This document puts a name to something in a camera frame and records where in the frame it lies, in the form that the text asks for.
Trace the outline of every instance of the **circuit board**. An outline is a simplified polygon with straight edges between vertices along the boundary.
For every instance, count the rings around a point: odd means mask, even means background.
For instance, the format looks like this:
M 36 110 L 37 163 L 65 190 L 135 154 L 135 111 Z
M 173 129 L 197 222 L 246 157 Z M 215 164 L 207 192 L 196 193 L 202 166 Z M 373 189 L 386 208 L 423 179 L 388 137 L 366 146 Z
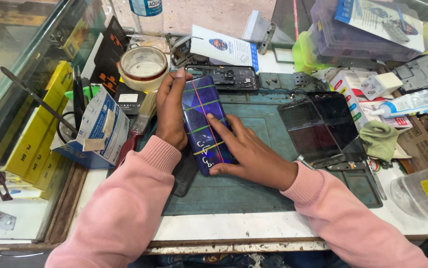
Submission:
M 194 78 L 210 75 L 220 92 L 253 92 L 259 89 L 258 77 L 251 66 L 188 64 L 184 68 Z

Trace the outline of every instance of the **white tube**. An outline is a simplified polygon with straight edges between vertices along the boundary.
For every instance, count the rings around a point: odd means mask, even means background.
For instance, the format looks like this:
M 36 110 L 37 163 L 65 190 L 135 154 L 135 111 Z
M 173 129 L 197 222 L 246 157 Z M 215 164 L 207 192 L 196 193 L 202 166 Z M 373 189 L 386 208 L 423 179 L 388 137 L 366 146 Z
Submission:
M 406 94 L 394 100 L 383 103 L 371 115 L 381 115 L 384 118 L 403 115 L 428 113 L 428 89 Z

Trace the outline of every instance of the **ribbed cuff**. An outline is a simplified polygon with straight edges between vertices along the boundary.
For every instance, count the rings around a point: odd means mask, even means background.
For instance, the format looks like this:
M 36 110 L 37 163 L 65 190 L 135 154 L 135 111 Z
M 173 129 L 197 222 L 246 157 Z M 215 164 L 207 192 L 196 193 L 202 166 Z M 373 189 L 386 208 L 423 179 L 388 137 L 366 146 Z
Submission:
M 307 168 L 300 161 L 298 164 L 298 175 L 294 183 L 285 192 L 280 191 L 284 196 L 295 202 L 295 207 L 308 206 L 318 198 L 323 187 L 324 178 L 319 171 Z
M 151 166 L 167 174 L 172 174 L 174 167 L 181 160 L 181 152 L 171 144 L 153 135 L 141 152 L 134 152 Z

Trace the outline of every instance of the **pink sleeve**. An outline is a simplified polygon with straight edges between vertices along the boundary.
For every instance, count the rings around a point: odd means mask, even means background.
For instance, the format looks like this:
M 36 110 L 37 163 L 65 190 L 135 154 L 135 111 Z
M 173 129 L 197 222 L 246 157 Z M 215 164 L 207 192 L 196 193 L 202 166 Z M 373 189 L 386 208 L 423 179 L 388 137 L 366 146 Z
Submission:
M 294 184 L 282 194 L 308 216 L 313 230 L 354 267 L 428 268 L 428 259 L 391 224 L 374 215 L 335 176 L 300 162 Z
M 141 152 L 130 151 L 98 186 L 73 235 L 53 250 L 45 267 L 125 267 L 137 259 L 154 236 L 180 159 L 178 150 L 156 136 Z

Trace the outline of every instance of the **hand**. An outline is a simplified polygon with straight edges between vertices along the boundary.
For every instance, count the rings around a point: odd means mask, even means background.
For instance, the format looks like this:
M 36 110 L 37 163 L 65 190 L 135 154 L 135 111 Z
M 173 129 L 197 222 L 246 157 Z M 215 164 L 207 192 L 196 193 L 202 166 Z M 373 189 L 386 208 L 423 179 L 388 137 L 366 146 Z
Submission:
M 294 183 L 298 165 L 280 157 L 252 129 L 245 128 L 240 118 L 227 115 L 236 136 L 212 114 L 208 113 L 207 119 L 239 161 L 238 165 L 217 164 L 211 168 L 211 175 L 232 174 L 282 191 L 286 191 Z
M 182 110 L 182 92 L 186 79 L 193 75 L 180 69 L 164 77 L 156 94 L 157 130 L 156 136 L 171 144 L 179 151 L 187 145 Z

